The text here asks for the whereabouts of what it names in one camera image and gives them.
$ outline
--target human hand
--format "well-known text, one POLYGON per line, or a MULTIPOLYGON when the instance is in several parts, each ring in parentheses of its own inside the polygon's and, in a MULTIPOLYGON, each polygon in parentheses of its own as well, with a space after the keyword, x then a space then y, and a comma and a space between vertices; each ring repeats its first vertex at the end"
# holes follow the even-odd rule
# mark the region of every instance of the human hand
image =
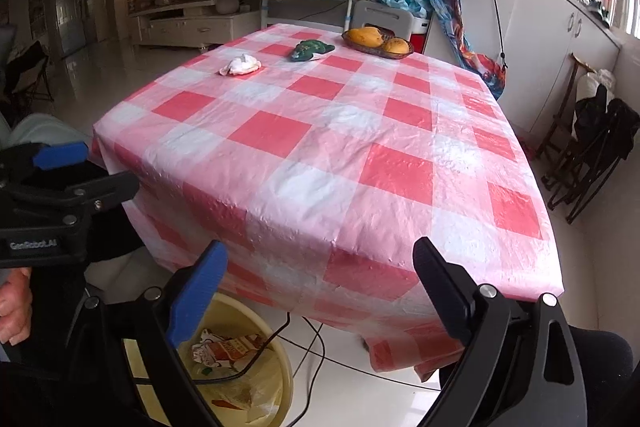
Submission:
POLYGON ((12 346, 31 333, 31 268, 14 268, 0 286, 0 343, 12 346))

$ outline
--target yellow bucket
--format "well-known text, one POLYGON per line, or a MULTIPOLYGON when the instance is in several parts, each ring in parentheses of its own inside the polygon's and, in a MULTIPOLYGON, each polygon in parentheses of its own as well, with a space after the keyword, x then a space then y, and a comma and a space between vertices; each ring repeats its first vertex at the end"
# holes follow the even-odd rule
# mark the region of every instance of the yellow bucket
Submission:
MULTIPOLYGON (((247 306, 227 295, 216 293, 213 295, 213 299, 211 299, 209 307, 207 307, 207 311, 202 316, 191 340, 178 346, 178 354, 183 363, 185 363, 187 371, 191 368, 190 363, 194 363, 191 361, 191 346, 200 340, 200 332, 204 328, 209 328, 214 333, 227 337, 241 337, 260 333, 266 339, 273 333, 268 324, 247 306)), ((138 343, 134 340, 126 339, 125 349, 133 376, 136 378, 148 378, 140 350, 138 349, 138 343)), ((291 365, 289 357, 278 339, 271 341, 270 349, 273 349, 276 354, 282 374, 282 393, 279 397, 280 404, 277 413, 249 423, 246 411, 226 409, 209 403, 209 407, 225 427, 243 427, 245 425, 251 427, 280 427, 284 421, 287 412, 289 412, 293 395, 291 365)), ((150 418, 165 425, 171 425, 164 415, 162 406, 151 385, 139 385, 138 393, 150 418)))

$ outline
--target doorway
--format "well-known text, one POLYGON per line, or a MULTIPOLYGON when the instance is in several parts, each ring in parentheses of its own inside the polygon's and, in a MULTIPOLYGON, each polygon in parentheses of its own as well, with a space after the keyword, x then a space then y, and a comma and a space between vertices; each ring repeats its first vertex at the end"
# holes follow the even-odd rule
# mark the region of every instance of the doorway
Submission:
POLYGON ((82 0, 51 0, 56 8, 56 28, 62 57, 84 48, 86 36, 82 24, 82 0))

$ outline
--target tv stand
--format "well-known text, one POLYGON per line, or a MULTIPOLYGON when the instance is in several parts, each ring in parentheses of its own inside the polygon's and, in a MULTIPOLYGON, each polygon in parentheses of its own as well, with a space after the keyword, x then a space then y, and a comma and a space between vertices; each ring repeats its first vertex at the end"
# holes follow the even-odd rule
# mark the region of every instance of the tv stand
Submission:
POLYGON ((216 0, 169 4, 129 14, 132 44, 206 51, 260 29, 260 12, 218 15, 216 0))

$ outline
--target red and white checkered tablecloth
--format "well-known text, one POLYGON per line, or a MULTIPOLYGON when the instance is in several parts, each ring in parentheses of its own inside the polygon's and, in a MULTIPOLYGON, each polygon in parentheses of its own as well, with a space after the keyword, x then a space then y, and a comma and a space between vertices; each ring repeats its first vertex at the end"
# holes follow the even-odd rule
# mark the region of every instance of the red and white checkered tablecloth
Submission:
POLYGON ((374 369, 455 360, 412 265, 427 235, 505 295, 562 293, 546 208, 479 77, 414 54, 388 60, 292 25, 190 60, 95 125, 109 172, 142 187, 127 214, 162 265, 219 238, 222 288, 361 334, 374 369), (302 39, 336 46, 311 62, 302 39), (242 53, 263 68, 218 70, 242 53))

